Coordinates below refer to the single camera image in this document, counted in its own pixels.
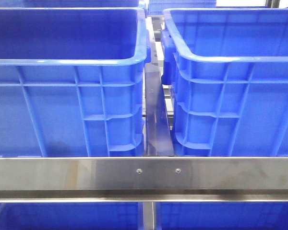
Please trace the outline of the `steel centre divider bar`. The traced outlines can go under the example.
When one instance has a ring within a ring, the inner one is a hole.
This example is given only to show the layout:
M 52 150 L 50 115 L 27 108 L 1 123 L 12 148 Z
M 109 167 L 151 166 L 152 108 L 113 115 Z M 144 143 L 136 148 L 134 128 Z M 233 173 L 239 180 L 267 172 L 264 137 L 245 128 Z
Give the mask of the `steel centre divider bar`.
M 173 157 L 168 114 L 157 63 L 145 65 L 145 127 L 147 156 Z

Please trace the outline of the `large blue crate left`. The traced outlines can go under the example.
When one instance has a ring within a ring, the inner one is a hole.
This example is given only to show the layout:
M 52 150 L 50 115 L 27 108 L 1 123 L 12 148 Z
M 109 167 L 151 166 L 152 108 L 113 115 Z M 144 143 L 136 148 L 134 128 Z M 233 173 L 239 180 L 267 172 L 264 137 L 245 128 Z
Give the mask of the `large blue crate left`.
M 137 157 L 140 8 L 0 8 L 0 157 Z

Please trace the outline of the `large blue crate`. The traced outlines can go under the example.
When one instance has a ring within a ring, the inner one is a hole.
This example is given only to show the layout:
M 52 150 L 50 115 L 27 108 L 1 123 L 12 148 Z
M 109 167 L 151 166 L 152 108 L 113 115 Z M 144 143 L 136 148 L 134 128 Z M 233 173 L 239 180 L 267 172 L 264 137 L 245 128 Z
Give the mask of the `large blue crate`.
M 0 8 L 0 157 L 137 157 L 140 8 Z
M 288 157 L 288 9 L 163 11 L 178 156 Z

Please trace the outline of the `large blue crate right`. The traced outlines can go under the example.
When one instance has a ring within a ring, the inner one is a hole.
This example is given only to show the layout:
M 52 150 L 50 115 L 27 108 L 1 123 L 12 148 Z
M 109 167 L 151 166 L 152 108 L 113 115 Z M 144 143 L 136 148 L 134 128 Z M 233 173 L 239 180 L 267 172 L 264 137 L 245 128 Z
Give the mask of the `large blue crate right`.
M 178 156 L 288 157 L 288 9 L 163 11 Z

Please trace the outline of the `blue crate lower right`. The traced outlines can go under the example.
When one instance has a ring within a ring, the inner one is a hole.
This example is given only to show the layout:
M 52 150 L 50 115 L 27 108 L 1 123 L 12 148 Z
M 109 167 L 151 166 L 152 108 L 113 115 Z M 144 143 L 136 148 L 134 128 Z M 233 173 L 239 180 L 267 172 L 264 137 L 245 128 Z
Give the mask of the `blue crate lower right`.
M 288 202 L 162 202 L 159 230 L 288 230 Z

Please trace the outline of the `blue crate rear right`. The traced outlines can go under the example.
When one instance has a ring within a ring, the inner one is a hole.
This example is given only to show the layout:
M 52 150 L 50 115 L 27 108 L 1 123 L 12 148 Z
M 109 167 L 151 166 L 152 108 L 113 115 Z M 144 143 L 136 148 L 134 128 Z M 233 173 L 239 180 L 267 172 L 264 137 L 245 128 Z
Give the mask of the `blue crate rear right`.
M 170 8 L 215 8 L 216 0 L 150 0 L 148 14 L 162 15 L 164 9 Z

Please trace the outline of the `blue crate lower left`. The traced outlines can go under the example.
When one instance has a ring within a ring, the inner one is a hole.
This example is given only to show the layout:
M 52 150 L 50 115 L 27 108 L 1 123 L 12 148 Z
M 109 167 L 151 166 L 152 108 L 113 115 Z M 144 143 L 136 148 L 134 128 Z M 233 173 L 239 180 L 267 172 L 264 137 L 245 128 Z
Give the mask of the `blue crate lower left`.
M 7 203 L 0 230 L 142 230 L 139 203 Z

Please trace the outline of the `blue crate rear left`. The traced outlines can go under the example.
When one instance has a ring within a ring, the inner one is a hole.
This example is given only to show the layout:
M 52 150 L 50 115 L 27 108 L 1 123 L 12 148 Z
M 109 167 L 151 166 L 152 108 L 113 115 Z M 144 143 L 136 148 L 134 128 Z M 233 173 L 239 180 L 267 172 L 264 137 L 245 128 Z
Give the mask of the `blue crate rear left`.
M 139 7 L 146 9 L 146 0 L 0 0 L 0 8 L 114 8 Z

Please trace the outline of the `steel lower vertical post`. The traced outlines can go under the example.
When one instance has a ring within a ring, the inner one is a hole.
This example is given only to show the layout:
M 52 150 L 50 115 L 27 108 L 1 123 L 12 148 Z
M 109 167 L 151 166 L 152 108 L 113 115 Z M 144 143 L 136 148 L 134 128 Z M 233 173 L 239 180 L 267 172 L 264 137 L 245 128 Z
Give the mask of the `steel lower vertical post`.
M 155 202 L 143 202 L 144 230 L 156 229 L 156 205 Z

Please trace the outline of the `stainless steel front rail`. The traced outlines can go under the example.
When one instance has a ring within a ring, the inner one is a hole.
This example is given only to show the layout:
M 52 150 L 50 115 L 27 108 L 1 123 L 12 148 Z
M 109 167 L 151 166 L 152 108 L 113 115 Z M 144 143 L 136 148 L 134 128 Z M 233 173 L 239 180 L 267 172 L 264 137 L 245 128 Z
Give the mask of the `stainless steel front rail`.
M 288 157 L 0 158 L 0 203 L 288 201 Z

